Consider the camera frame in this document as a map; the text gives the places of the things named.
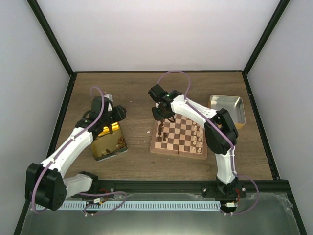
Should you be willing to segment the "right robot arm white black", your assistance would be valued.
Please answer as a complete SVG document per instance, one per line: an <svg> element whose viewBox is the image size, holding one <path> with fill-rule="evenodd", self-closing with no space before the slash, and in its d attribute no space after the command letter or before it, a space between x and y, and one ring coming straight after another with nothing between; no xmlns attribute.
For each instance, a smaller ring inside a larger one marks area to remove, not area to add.
<svg viewBox="0 0 313 235"><path fill-rule="evenodd" d="M229 197L238 183L234 166L234 151L239 136L229 112L204 107L179 91L165 91L159 84L148 91L156 103L152 108L155 120L161 121L183 115L204 129L206 144L215 154L217 162L217 191L222 197Z"/></svg>

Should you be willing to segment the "tall dark chess piece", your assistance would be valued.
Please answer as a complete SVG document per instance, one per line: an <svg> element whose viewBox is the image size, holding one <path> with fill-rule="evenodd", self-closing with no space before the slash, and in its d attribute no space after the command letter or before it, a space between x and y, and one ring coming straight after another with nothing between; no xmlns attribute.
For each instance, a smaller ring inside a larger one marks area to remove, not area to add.
<svg viewBox="0 0 313 235"><path fill-rule="evenodd" d="M158 126L158 130L159 130L159 131L162 131L163 126L164 126L164 120L162 119L162 120L160 121L159 126Z"/></svg>

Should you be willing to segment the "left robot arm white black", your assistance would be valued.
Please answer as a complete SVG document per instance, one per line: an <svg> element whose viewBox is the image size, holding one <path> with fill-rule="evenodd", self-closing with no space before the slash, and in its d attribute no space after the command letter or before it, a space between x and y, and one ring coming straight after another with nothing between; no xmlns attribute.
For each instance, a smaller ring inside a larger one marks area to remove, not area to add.
<svg viewBox="0 0 313 235"><path fill-rule="evenodd" d="M113 133L113 124L126 117L126 109L113 104L111 94L93 99L91 109L76 123L66 141L40 164L31 164L26 170L25 198L45 210L57 210L63 202L80 193L90 198L100 192L98 176L82 171L74 177L65 174L81 152L91 145L108 128Z"/></svg>

